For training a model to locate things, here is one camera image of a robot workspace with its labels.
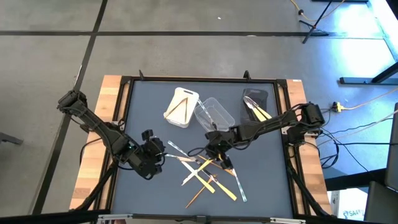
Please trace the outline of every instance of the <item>yellow stick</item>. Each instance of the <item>yellow stick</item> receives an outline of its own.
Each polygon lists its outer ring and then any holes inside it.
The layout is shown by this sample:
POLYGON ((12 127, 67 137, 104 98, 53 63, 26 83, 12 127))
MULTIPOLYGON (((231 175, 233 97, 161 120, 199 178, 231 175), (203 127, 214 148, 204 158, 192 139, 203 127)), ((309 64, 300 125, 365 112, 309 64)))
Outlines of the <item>yellow stick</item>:
POLYGON ((231 191, 229 191, 226 187, 224 187, 224 185, 220 184, 218 181, 216 181, 216 184, 222 189, 224 190, 224 192, 232 199, 232 200, 236 200, 236 196, 234 193, 232 193, 231 191))
POLYGON ((266 118, 265 116, 263 116, 262 113, 261 113, 259 110, 257 110, 257 108, 255 108, 255 107, 253 107, 253 112, 254 112, 254 114, 256 115, 257 119, 258 119, 260 122, 263 122, 263 121, 265 121, 265 120, 267 119, 267 118, 266 118))
MULTIPOLYGON (((208 184, 211 183, 211 181, 213 181, 211 178, 207 181, 208 184)), ((197 197, 200 195, 200 193, 205 189, 205 187, 202 187, 199 192, 193 197, 193 199, 188 203, 187 206, 185 206, 185 208, 188 208, 196 199, 197 197)))
POLYGON ((257 107, 257 110, 260 111, 260 113, 262 113, 262 115, 264 115, 267 119, 271 119, 272 116, 269 115, 269 113, 265 112, 263 109, 261 109, 260 107, 257 107))
MULTIPOLYGON (((199 157, 200 157, 200 159, 203 159, 204 161, 207 160, 206 158, 204 158, 204 157, 201 156, 201 155, 199 155, 199 157)), ((213 161, 211 162, 211 164, 213 164, 214 166, 217 166, 218 168, 224 170, 225 172, 231 174, 232 176, 235 176, 235 175, 232 173, 232 171, 230 171, 229 169, 223 169, 222 167, 220 167, 217 163, 215 163, 215 162, 213 162, 213 161)))

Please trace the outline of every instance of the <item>table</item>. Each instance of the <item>table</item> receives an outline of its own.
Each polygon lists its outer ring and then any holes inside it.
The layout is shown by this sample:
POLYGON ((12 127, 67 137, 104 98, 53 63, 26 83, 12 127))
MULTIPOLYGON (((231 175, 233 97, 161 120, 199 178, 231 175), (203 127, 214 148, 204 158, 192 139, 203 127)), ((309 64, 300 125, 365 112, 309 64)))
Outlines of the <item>table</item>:
MULTIPOLYGON (((126 77, 117 75, 107 75, 104 77, 103 84, 99 93, 98 102, 95 108, 95 113, 104 121, 117 121, 123 116, 126 108, 124 107, 129 95, 128 85, 121 85, 121 83, 128 82, 126 77)), ((306 102, 303 85, 300 80, 286 80, 288 91, 283 91, 282 87, 278 89, 281 98, 282 111, 285 111, 286 105, 284 103, 285 93, 289 94, 291 105, 306 102)), ((98 138, 95 133, 90 133, 88 141, 98 138)), ((315 140, 306 137, 306 141, 315 143, 315 140)), ((105 148, 101 141, 90 144, 86 147, 83 155, 83 160, 80 166, 78 177, 76 180, 75 190, 73 192, 70 208, 79 206, 84 201, 84 198, 91 192, 96 185, 103 169, 103 161, 105 155, 105 148)), ((325 181, 323 179, 322 168, 318 158, 318 151, 310 145, 303 145, 300 147, 301 166, 305 184, 309 191, 314 196, 315 200, 326 210, 331 213, 330 204, 326 194, 325 181)), ((297 199, 298 213, 304 214, 306 208, 303 204, 300 191, 295 186, 295 197, 297 199)), ((109 184, 104 188, 101 200, 96 205, 98 208, 106 208, 106 199, 109 197, 109 184)))

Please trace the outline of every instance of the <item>table leg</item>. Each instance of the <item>table leg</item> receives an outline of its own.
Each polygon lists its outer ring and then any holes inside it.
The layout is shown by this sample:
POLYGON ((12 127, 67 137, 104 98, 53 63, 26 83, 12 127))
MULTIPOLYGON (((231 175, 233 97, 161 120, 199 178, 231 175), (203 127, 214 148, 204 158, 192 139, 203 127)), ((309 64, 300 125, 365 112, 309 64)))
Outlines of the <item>table leg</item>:
POLYGON ((385 69, 374 78, 341 77, 341 84, 365 84, 365 85, 398 85, 398 78, 390 78, 398 72, 398 62, 385 69))
POLYGON ((353 175, 345 175, 341 177, 334 177, 325 179, 327 191, 344 190, 355 187, 364 187, 369 185, 370 181, 376 181, 384 184, 386 178, 386 168, 372 170, 370 172, 363 172, 353 175))
POLYGON ((21 139, 15 138, 13 136, 10 136, 8 134, 0 133, 0 142, 10 142, 10 143, 13 143, 13 144, 20 145, 24 141, 21 140, 21 139))

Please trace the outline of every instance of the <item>white box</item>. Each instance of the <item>white box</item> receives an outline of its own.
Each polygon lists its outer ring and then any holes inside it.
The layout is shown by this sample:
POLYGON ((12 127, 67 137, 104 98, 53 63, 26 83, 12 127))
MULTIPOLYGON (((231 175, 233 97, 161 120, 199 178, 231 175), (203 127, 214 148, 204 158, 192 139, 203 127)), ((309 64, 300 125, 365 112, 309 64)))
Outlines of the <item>white box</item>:
POLYGON ((170 123, 181 128, 187 128, 191 121, 193 110, 198 102, 199 94, 177 87, 174 96, 163 117, 170 123))

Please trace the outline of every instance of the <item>white container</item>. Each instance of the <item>white container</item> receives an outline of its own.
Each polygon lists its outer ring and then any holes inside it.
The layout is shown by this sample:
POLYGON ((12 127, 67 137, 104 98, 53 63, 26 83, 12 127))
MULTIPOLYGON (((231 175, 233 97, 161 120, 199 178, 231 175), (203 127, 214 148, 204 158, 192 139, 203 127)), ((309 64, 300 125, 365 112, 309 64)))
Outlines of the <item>white container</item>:
MULTIPOLYGON (((235 125, 234 118, 213 97, 205 100, 203 102, 203 106, 206 108, 207 112, 216 124, 217 131, 228 131, 229 127, 235 125)), ((194 113, 199 123, 207 132, 216 131, 211 124, 209 116, 200 105, 195 108, 194 113)))
POLYGON ((163 114, 163 117, 170 124, 174 124, 181 128, 187 128, 198 99, 198 93, 177 87, 174 91, 173 99, 166 112, 163 114))

